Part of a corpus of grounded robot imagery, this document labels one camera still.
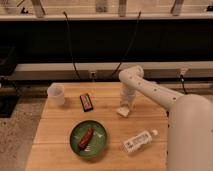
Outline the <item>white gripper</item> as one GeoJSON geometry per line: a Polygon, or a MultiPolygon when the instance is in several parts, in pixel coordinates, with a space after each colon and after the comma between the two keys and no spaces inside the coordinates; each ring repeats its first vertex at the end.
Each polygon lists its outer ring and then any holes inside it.
{"type": "Polygon", "coordinates": [[[131,87],[123,84],[120,92],[120,105],[126,106],[128,108],[132,108],[133,101],[136,96],[136,91],[132,89],[131,87]]]}

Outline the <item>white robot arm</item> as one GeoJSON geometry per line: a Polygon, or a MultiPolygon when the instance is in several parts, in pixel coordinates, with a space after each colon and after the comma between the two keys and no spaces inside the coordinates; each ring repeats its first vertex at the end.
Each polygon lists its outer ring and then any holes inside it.
{"type": "Polygon", "coordinates": [[[143,78],[141,66],[119,73],[122,102],[142,93],[168,113],[166,171],[213,171],[213,103],[196,94],[182,94],[143,78]]]}

